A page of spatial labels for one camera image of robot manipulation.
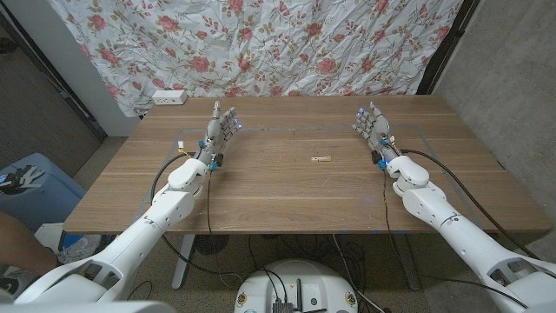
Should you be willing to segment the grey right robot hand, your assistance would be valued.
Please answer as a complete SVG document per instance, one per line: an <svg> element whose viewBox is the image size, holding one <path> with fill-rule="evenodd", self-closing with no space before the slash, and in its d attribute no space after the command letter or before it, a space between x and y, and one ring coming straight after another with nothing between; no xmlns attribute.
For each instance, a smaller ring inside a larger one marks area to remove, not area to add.
<svg viewBox="0 0 556 313"><path fill-rule="evenodd" d="M393 159L400 156L400 152L394 147L389 121L373 102L369 103L368 110L359 109L352 128L367 142L372 162L381 170L385 170Z"/></svg>

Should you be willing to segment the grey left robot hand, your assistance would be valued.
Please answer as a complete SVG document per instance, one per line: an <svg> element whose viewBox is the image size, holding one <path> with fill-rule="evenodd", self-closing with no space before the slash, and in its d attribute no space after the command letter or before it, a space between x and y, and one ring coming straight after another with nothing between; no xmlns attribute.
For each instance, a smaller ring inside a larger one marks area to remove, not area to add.
<svg viewBox="0 0 556 313"><path fill-rule="evenodd" d="M221 104L216 101L204 138L199 142L200 148L195 153L195 159L205 163L210 170L221 167L227 142L241 128L236 118L235 107L221 113Z"/></svg>

